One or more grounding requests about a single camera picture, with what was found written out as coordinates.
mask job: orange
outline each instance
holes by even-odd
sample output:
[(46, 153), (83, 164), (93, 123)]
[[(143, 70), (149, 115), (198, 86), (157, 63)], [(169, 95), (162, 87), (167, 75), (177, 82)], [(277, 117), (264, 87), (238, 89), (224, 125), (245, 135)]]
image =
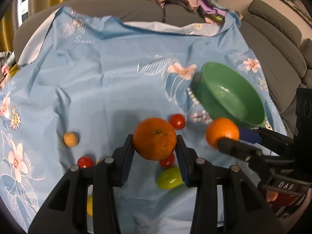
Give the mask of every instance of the orange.
[(169, 157), (176, 144), (175, 130), (164, 119), (145, 119), (139, 123), (133, 133), (135, 150), (147, 160), (158, 161)]
[(215, 149), (218, 149), (218, 141), (221, 138), (239, 140), (238, 127), (230, 119), (218, 118), (206, 128), (206, 140)]

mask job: green plastic basin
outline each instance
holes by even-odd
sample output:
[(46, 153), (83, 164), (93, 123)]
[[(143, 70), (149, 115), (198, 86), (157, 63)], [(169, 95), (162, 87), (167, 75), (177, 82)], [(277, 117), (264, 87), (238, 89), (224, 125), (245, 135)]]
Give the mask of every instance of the green plastic basin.
[(229, 67), (205, 63), (200, 80), (192, 89), (213, 119), (225, 117), (248, 128), (264, 125), (265, 111), (256, 90)]

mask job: bowl rim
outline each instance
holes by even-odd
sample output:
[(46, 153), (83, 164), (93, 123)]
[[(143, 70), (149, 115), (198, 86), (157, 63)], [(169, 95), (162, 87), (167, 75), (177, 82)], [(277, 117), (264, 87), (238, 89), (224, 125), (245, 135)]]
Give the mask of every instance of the bowl rim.
[(206, 85), (206, 87), (208, 88), (208, 90), (210, 91), (210, 94), (211, 96), (215, 99), (215, 101), (220, 105), (222, 106), (222, 108), (224, 108), (228, 113), (230, 113), (236, 120), (238, 120), (241, 124), (247, 124), (251, 127), (259, 127), (261, 125), (263, 125), (263, 123), (265, 122), (265, 119), (266, 119), (266, 112), (265, 112), (265, 109), (264, 109), (264, 106), (263, 106), (263, 103), (262, 103), (262, 100), (259, 96), (259, 94), (257, 93), (256, 89), (251, 85), (251, 83), (249, 83), (245, 77), (243, 77), (241, 74), (239, 74), (237, 71), (233, 70), (232, 68), (228, 67), (227, 65), (224, 65), (220, 62), (214, 62), (214, 61), (210, 61), (210, 62), (206, 62), (203, 66), (202, 66), (202, 69), (201, 71), (203, 72), (203, 69), (205, 66), (207, 65), (210, 65), (210, 64), (218, 64), (218, 65), (221, 65), (223, 67), (225, 67), (226, 69), (229, 69), (231, 70), (232, 72), (236, 73), (241, 79), (243, 79), (245, 82), (247, 82), (247, 84), (252, 88), (252, 90), (254, 91), (254, 93), (256, 94), (257, 98), (259, 99), (260, 103), (261, 103), (261, 107), (262, 107), (262, 110), (263, 110), (263, 120), (261, 123), (259, 124), (254, 124), (254, 123), (250, 123), (250, 122), (247, 122), (245, 120), (242, 120), (240, 118), (238, 118), (236, 115), (233, 114), (233, 112), (225, 107), (223, 104), (220, 103), (220, 101), (218, 100), (218, 98), (216, 98), (214, 92), (212, 91), (211, 87), (209, 86), (209, 83), (206, 83), (207, 81), (205, 80), (205, 76), (204, 76), (204, 73), (202, 73), (202, 76), (204, 78), (204, 84)]

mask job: purple cloth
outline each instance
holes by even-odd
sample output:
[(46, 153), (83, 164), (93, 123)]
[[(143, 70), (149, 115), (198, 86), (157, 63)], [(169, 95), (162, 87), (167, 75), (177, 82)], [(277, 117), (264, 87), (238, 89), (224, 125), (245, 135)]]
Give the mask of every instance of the purple cloth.
[(199, 4), (202, 7), (202, 9), (205, 11), (206, 14), (219, 14), (221, 16), (226, 15), (227, 11), (221, 10), (213, 5), (206, 4), (205, 0), (199, 0)]

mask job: small brown ball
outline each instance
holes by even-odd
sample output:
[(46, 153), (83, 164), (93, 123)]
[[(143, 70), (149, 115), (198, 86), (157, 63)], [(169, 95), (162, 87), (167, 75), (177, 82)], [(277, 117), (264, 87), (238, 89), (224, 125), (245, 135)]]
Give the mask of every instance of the small brown ball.
[(65, 133), (64, 134), (64, 142), (68, 147), (74, 147), (78, 144), (78, 136), (75, 133)]

